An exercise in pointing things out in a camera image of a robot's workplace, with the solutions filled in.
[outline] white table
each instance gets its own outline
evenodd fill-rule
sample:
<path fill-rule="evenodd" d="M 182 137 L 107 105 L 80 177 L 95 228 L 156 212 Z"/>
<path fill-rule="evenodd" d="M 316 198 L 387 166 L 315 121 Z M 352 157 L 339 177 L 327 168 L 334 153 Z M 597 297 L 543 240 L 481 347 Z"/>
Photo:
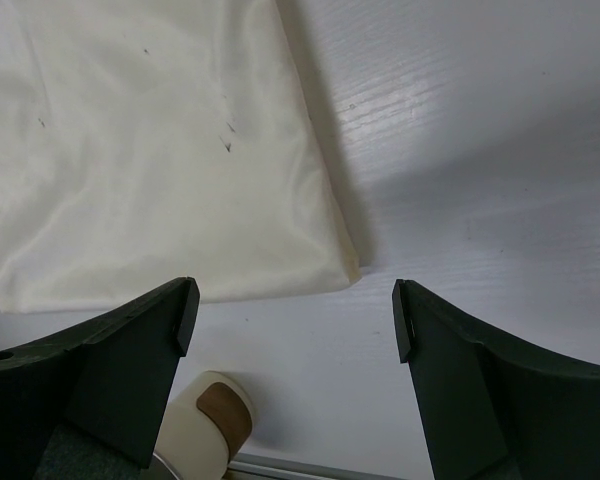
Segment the white table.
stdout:
<path fill-rule="evenodd" d="M 174 393 L 228 372 L 261 412 L 247 453 L 430 479 L 396 278 L 600 364 L 600 0 L 280 7 L 365 276 L 202 307 Z M 0 348 L 90 316 L 0 315 Z"/>

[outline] dark speck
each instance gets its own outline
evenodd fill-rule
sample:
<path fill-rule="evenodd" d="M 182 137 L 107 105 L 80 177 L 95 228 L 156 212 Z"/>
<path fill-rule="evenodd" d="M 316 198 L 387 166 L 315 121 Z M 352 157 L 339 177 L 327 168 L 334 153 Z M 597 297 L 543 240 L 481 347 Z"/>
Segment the dark speck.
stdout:
<path fill-rule="evenodd" d="M 218 135 L 218 138 L 220 139 L 220 141 L 224 145 L 224 148 L 227 149 L 227 152 L 231 153 L 231 142 L 225 142 L 224 139 L 220 135 Z"/>

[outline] cream fabric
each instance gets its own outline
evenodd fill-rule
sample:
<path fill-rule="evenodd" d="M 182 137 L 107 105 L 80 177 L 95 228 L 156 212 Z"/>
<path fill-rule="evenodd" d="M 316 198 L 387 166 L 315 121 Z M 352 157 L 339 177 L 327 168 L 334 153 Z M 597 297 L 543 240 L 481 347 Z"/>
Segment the cream fabric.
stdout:
<path fill-rule="evenodd" d="M 275 3 L 0 0 L 0 308 L 358 278 Z"/>

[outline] brown label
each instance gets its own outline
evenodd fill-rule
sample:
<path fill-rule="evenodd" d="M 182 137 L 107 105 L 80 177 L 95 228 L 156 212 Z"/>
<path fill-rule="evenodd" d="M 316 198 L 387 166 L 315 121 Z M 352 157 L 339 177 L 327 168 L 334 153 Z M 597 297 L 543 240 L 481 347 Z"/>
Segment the brown label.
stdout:
<path fill-rule="evenodd" d="M 229 447 L 229 460 L 233 459 L 253 429 L 247 406 L 236 392 L 219 382 L 200 395 L 196 406 L 218 427 Z"/>

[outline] fabric sheet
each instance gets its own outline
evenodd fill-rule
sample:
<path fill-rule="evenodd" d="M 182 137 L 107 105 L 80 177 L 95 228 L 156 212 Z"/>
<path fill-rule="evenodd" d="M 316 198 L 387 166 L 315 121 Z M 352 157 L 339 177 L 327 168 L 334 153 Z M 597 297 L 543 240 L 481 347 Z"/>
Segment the fabric sheet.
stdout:
<path fill-rule="evenodd" d="M 0 308 L 358 278 L 271 0 L 0 0 Z"/>

